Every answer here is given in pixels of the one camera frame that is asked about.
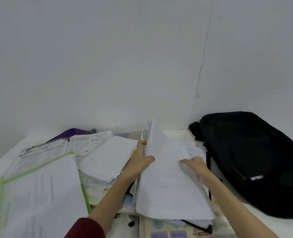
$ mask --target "hand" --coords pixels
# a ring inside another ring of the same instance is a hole
[[[214,174],[207,168],[202,157],[195,156],[194,158],[188,160],[180,160],[182,164],[186,164],[189,168],[196,172],[199,176],[200,181],[206,185],[208,180],[214,177]]]
[[[155,160],[153,156],[143,155],[143,145],[146,145],[146,141],[139,141],[137,143],[137,149],[133,152],[122,172],[122,176],[132,180],[132,182]]]

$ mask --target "backpack zipper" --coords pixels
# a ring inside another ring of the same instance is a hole
[[[241,174],[238,170],[236,170],[235,168],[231,168],[234,172],[236,172],[239,176],[241,176],[241,178],[243,179],[243,180],[247,180],[247,178],[243,175],[243,174]]]

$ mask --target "white wall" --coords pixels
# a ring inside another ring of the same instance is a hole
[[[0,157],[26,135],[191,121],[212,1],[0,0]]]
[[[293,0],[214,3],[192,121],[227,111],[293,139]]]

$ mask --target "white desk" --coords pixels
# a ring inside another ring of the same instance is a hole
[[[202,142],[194,140],[194,136],[188,130],[175,130],[175,131],[165,131],[166,135],[172,138],[176,138],[185,142],[193,142],[197,147],[204,148]],[[6,171],[9,165],[12,163],[11,158],[15,157],[23,148],[42,144],[51,138],[51,136],[29,136],[19,142],[14,146],[8,153],[6,153],[0,159],[0,176]],[[212,171],[214,171],[218,176],[224,180],[224,184],[229,188],[229,190],[264,224],[266,224],[272,231],[274,231],[280,238],[291,238],[293,237],[293,220],[286,220],[280,218],[274,218],[265,215],[263,212],[254,208],[250,205],[236,190],[235,188],[225,179],[216,163],[212,160]],[[125,217],[122,216],[113,221],[113,227],[107,236],[111,237],[138,237],[138,224],[133,228],[129,228],[126,224]]]

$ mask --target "maroon sleeve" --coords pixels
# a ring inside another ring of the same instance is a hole
[[[100,224],[89,218],[79,218],[65,238],[105,238]]]

